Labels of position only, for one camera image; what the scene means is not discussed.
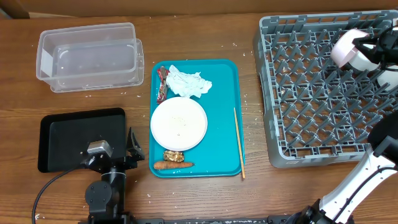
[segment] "crumpled napkin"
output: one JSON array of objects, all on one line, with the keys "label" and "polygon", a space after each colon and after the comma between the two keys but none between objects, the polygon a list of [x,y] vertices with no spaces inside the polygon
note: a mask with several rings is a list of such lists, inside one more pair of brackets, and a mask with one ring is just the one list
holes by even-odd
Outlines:
[{"label": "crumpled napkin", "polygon": [[166,83],[169,88],[182,97],[195,96],[200,98],[202,94],[207,93],[212,83],[200,77],[200,72],[195,74],[186,74],[180,72],[174,65],[169,68],[169,74]]}]

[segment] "white paper plate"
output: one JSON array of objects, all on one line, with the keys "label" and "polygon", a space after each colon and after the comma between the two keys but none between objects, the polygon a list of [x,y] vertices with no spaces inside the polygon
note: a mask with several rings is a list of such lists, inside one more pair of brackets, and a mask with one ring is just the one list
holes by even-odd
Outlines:
[{"label": "white paper plate", "polygon": [[155,109],[150,119],[150,130],[162,147],[185,151],[195,147],[205,136],[207,116],[196,101],[174,97]]}]

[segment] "clear plastic container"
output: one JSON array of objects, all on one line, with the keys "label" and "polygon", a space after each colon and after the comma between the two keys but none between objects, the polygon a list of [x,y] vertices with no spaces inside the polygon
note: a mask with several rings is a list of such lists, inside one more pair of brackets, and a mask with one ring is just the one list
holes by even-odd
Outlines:
[{"label": "clear plastic container", "polygon": [[141,85],[142,44],[129,22],[46,30],[36,77],[56,93]]}]

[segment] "wooden table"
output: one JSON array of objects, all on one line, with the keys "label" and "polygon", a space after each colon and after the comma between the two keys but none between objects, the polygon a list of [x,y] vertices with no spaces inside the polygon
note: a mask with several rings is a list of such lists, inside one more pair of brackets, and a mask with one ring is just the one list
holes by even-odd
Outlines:
[{"label": "wooden table", "polygon": [[[40,120],[45,115],[122,107],[127,125],[136,131],[147,154],[150,73],[163,60],[228,58],[238,66],[246,179],[240,175],[160,179],[150,172],[148,160],[141,161],[137,169],[127,171],[126,209],[136,218],[266,217],[301,211],[328,194],[355,163],[298,169],[276,169],[269,163],[262,92],[251,53],[252,38],[263,16],[266,14],[0,21],[0,223],[30,223],[37,193],[55,176],[37,170]],[[56,94],[36,79],[42,31],[113,22],[132,22],[142,40],[146,66],[141,86]],[[85,189],[96,180],[99,174],[78,170],[55,181],[39,201],[37,223],[85,220]],[[357,223],[396,223],[397,184],[397,176],[383,182],[355,210]]]}]

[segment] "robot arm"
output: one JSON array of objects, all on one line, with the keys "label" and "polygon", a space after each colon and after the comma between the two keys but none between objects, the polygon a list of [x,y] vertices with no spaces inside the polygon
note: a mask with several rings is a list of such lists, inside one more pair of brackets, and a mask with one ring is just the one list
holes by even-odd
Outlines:
[{"label": "robot arm", "polygon": [[398,111],[380,120],[368,136],[368,147],[358,165],[337,186],[285,224],[349,223],[353,210],[383,181],[397,173]]},{"label": "robot arm", "polygon": [[353,40],[357,48],[372,63],[381,64],[381,70],[398,72],[398,26],[392,26],[375,37],[360,37]]},{"label": "robot arm", "polygon": [[372,148],[368,148],[364,157],[342,183],[320,200],[319,209],[323,210],[325,215],[336,223],[346,223],[354,209],[383,180],[397,172],[395,166],[394,162],[384,156],[376,157]]}]

